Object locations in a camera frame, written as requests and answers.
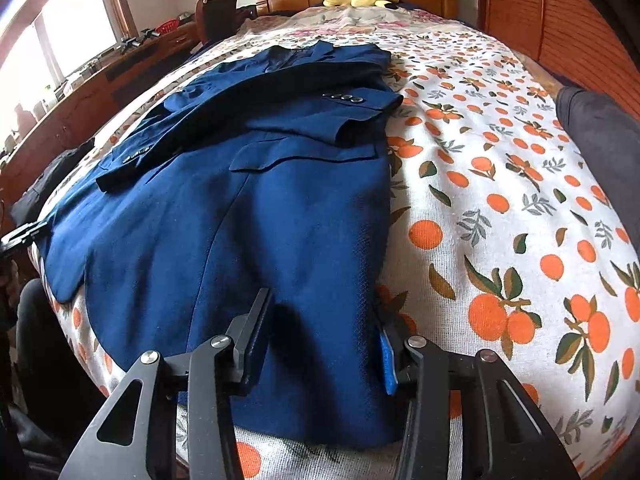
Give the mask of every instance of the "bed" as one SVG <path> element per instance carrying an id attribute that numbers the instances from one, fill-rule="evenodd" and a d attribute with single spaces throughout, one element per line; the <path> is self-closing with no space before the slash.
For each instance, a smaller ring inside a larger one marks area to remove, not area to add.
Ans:
<path id="1" fill-rule="evenodd" d="M 447 351 L 497 351 L 576 469 L 592 474 L 640 415 L 640 342 L 625 309 L 637 286 L 618 272 L 637 257 L 553 101 L 508 47 L 450 19 L 456 0 L 405 0 L 422 10 L 311 7 L 318 1 L 258 0 L 261 14 L 301 12 L 247 20 L 136 98 L 98 132 L 41 218 L 157 102 L 218 63 L 273 44 L 375 42 L 392 53 L 385 81 L 404 97 L 386 126 L 392 225 L 379 297 Z M 124 370 L 96 339 L 83 288 L 59 304 L 35 247 L 31 257 L 69 345 L 108 396 Z M 455 395 L 449 415 L 449 474 L 459 478 Z M 180 411 L 177 454 L 188 463 L 185 426 Z M 390 444 L 356 452 L 242 428 L 236 435 L 246 478 L 391 478 L 399 451 Z"/>

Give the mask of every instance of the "wooden wardrobe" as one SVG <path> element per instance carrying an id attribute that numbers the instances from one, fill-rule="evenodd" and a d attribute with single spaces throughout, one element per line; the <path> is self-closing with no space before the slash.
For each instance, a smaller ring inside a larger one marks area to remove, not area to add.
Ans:
<path id="1" fill-rule="evenodd" d="M 640 120 L 640 73 L 589 0 L 479 0 L 479 27 Z"/>

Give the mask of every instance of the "wooden cabinet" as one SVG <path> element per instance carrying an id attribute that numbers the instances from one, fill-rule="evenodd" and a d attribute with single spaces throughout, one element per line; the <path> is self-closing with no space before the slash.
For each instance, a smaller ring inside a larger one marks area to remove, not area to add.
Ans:
<path id="1" fill-rule="evenodd" d="M 479 27 L 640 120 L 640 72 L 589 0 L 479 0 Z"/>
<path id="2" fill-rule="evenodd" d="M 0 170 L 0 199 L 6 211 L 56 156 L 95 135 L 119 110 L 180 65 L 197 43 L 195 23 L 183 25 L 120 56 L 62 99 Z M 13 228 L 5 214 L 2 234 Z"/>

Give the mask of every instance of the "silver screw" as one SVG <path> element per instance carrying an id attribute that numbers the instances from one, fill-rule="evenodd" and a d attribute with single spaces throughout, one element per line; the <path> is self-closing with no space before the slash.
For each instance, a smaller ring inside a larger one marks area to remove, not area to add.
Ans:
<path id="1" fill-rule="evenodd" d="M 160 355 L 155 350 L 147 350 L 140 356 L 140 361 L 145 365 L 150 365 L 151 363 L 158 361 L 159 357 Z"/>
<path id="2" fill-rule="evenodd" d="M 498 354 L 495 353 L 493 350 L 485 349 L 480 351 L 480 358 L 485 363 L 495 363 L 498 360 Z"/>
<path id="3" fill-rule="evenodd" d="M 424 348 L 427 346 L 427 340 L 421 335 L 412 335 L 408 339 L 408 343 L 411 348 Z"/>
<path id="4" fill-rule="evenodd" d="M 231 338 L 228 335 L 217 335 L 211 339 L 213 348 L 224 348 L 229 343 L 231 343 Z"/>

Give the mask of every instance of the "window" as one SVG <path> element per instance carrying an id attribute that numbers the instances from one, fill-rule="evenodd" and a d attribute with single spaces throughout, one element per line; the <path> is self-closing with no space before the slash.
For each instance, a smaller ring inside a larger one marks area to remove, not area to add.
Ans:
<path id="1" fill-rule="evenodd" d="M 0 147 L 30 110 L 66 77 L 116 43 L 103 0 L 49 0 L 0 67 Z"/>

